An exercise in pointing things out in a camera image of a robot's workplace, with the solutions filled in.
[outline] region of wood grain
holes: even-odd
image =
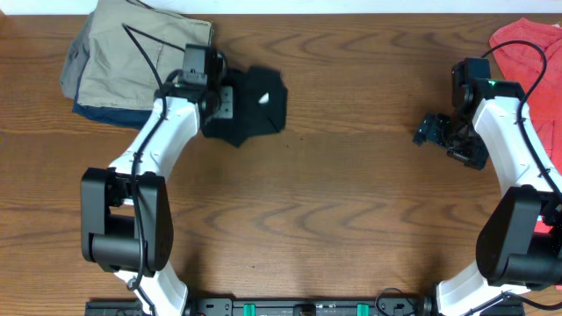
[[[181,278],[196,293],[348,298],[458,273],[500,200],[494,168],[411,139],[425,112],[451,112],[451,66],[520,17],[197,17],[215,23],[233,66],[280,69],[289,105],[278,135],[239,149],[199,135],[182,153],[168,185]],[[131,297],[80,253],[80,178],[135,136],[62,97],[83,21],[0,21],[0,314],[79,315],[89,299]]]

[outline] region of khaki pants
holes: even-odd
[[[90,56],[77,90],[79,105],[152,109],[158,85],[147,62],[123,29],[123,23],[179,47],[188,43],[209,45],[213,35],[210,22],[151,10],[135,1],[99,0],[90,31],[83,35],[88,41]],[[140,34],[133,35],[155,64],[162,80],[182,67],[184,54],[181,51]],[[65,71],[76,72],[77,68],[63,70],[62,77]]]

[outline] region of black cable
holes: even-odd
[[[119,308],[116,312],[116,316],[134,316],[135,312],[142,312],[142,306],[140,307],[127,307],[127,308]]]
[[[225,62],[225,69],[226,69],[225,74],[227,74],[228,73],[228,58],[222,51],[219,51],[219,55],[220,55],[220,58],[222,58],[222,60]]]
[[[174,45],[174,44],[171,44],[171,43],[169,43],[169,42],[167,42],[167,41],[165,41],[165,40],[158,39],[158,38],[156,38],[156,37],[154,37],[154,36],[152,36],[152,35],[150,35],[150,34],[146,34],[145,32],[139,31],[139,30],[137,30],[137,29],[135,29],[135,28],[133,28],[133,27],[131,27],[131,26],[129,26],[129,25],[123,25],[123,27],[125,27],[125,26],[126,26],[126,28],[128,28],[129,30],[131,30],[131,31],[133,31],[133,32],[137,32],[137,33],[140,34],[140,35],[146,36],[146,37],[148,37],[149,39],[151,39],[151,40],[153,40],[153,41],[157,41],[158,43],[161,43],[161,44],[164,44],[164,45],[166,45],[166,46],[169,46],[169,47],[175,48],[175,49],[177,49],[177,50],[180,50],[180,51],[182,51],[182,52],[185,52],[185,49],[183,49],[183,48],[181,48],[181,47],[179,47],[179,46],[176,46],[176,45]]]
[[[129,30],[131,27],[128,26],[128,25],[125,25],[125,24],[123,24],[122,26],[123,26],[123,29],[125,29],[125,32],[127,33],[127,35],[129,35],[129,38],[131,38],[131,40],[137,46],[137,48],[139,49],[139,51],[142,54],[142,56],[144,57],[144,59],[147,61],[147,64],[150,67],[150,70],[152,70],[152,73],[154,74],[154,76],[156,78],[156,81],[158,82],[159,90],[162,90],[162,80],[160,79],[160,76],[158,75],[158,72],[156,71],[155,65],[152,63],[150,58],[148,58],[148,55],[144,51],[144,49],[142,49],[141,44],[139,44],[137,39],[134,37],[134,35]],[[136,224],[137,224],[137,227],[138,227],[138,230],[139,230],[140,265],[139,265],[139,272],[137,273],[137,277],[135,277],[135,278],[131,279],[129,282],[127,282],[126,288],[130,291],[136,291],[136,290],[139,289],[139,286],[141,285],[142,276],[143,276],[144,270],[146,268],[146,261],[147,261],[147,254],[146,254],[146,251],[147,251],[146,246],[147,245],[146,245],[146,241],[145,241],[145,237],[144,237],[144,228],[142,227],[141,209],[139,207],[137,168],[138,168],[139,162],[141,160],[141,156],[142,156],[142,152],[144,151],[144,148],[147,146],[148,142],[150,141],[152,136],[155,134],[155,132],[158,129],[158,127],[160,126],[160,124],[165,120],[167,112],[168,112],[168,106],[166,104],[166,97],[162,96],[162,114],[160,115],[160,118],[158,119],[158,121],[156,121],[156,124],[154,125],[154,127],[152,127],[150,132],[148,132],[147,137],[145,137],[145,139],[142,141],[142,143],[140,144],[137,151],[133,154],[133,166],[131,167],[131,177],[132,177],[132,180],[131,180],[131,196],[132,196],[132,199],[133,199],[134,216],[135,216]]]
[[[148,309],[150,310],[150,314],[155,316],[156,315],[155,304],[152,303],[150,298],[148,298],[147,293],[145,293],[142,289],[139,289],[139,295],[142,299],[144,299],[145,302],[147,302]]]
[[[487,301],[485,304],[478,307],[477,309],[470,310],[465,316],[471,316],[476,312],[482,312],[482,311],[500,303],[502,300],[508,300],[508,299],[518,300],[521,303],[524,303],[524,304],[527,304],[529,306],[535,307],[536,309],[539,309],[539,310],[542,310],[542,311],[552,312],[552,311],[562,310],[562,302],[557,303],[555,305],[543,305],[543,304],[538,304],[535,301],[532,301],[528,298],[524,298],[520,295],[511,293],[511,292],[503,292],[502,294],[498,295],[497,297],[490,299],[489,301]]]
[[[517,125],[519,126],[519,130],[521,131],[521,136],[523,137],[523,140],[525,141],[525,145],[527,145],[527,148],[529,149],[530,155],[533,157],[533,160],[535,161],[538,169],[541,172],[541,176],[543,176],[544,180],[546,180],[546,182],[551,186],[552,192],[554,192],[554,194],[556,195],[556,197],[558,199],[558,202],[562,203],[562,193],[560,192],[560,189],[554,183],[551,176],[549,175],[549,170],[544,167],[543,162],[541,162],[541,159],[538,157],[537,151],[535,151],[535,148],[533,148],[533,145],[530,143],[529,135],[527,134],[527,131],[525,130],[525,126],[523,125],[524,119],[522,118],[523,106],[525,105],[525,103],[527,102],[531,93],[533,93],[533,91],[535,90],[537,85],[541,82],[541,80],[543,80],[544,73],[546,73],[546,67],[547,67],[548,61],[546,60],[546,55],[544,54],[543,49],[541,49],[541,47],[537,46],[536,44],[533,44],[533,43],[528,42],[526,40],[518,40],[518,39],[517,40],[510,40],[510,41],[507,41],[505,43],[501,43],[500,45],[498,45],[496,47],[493,47],[492,49],[487,51],[485,54],[483,54],[482,58],[486,58],[489,54],[491,54],[493,51],[495,51],[498,48],[502,48],[504,46],[512,45],[512,44],[521,44],[521,45],[526,45],[528,47],[534,48],[541,55],[541,59],[543,61],[542,71],[540,72],[537,79],[535,80],[535,83],[533,83],[533,85],[530,87],[529,91],[527,91],[527,93],[525,94],[523,99],[521,99],[521,102],[519,103],[519,107],[517,108],[517,116],[516,116],[517,117]]]
[[[176,69],[172,72],[169,73],[168,77],[166,77],[166,83],[171,83],[174,81],[174,79],[176,79],[177,76],[179,76],[182,73],[182,69]]]
[[[490,299],[489,301],[487,301],[483,305],[477,307],[476,309],[471,309],[465,316],[472,316],[476,312],[482,312],[482,311],[500,303],[502,300],[503,300],[503,293],[498,295],[495,298]]]
[[[379,299],[382,295],[384,295],[387,291],[397,291],[399,294],[402,294],[402,295],[404,294],[403,291],[400,291],[400,290],[397,289],[397,288],[386,288],[386,289],[382,290],[382,291],[377,295],[377,297],[375,298],[375,308],[377,308],[377,310],[378,310],[381,314],[383,314],[383,316],[390,316],[390,315],[387,314],[385,311],[383,311],[383,310],[380,308],[380,306],[378,305],[378,299]],[[408,298],[405,298],[405,300],[410,304],[410,306],[412,306],[412,309],[413,309],[414,311],[411,312],[411,313],[409,313],[409,314],[406,314],[406,315],[404,315],[404,316],[412,316],[412,315],[415,315],[416,309],[417,309],[416,306],[415,306],[415,304],[412,303],[412,301],[410,301]]]

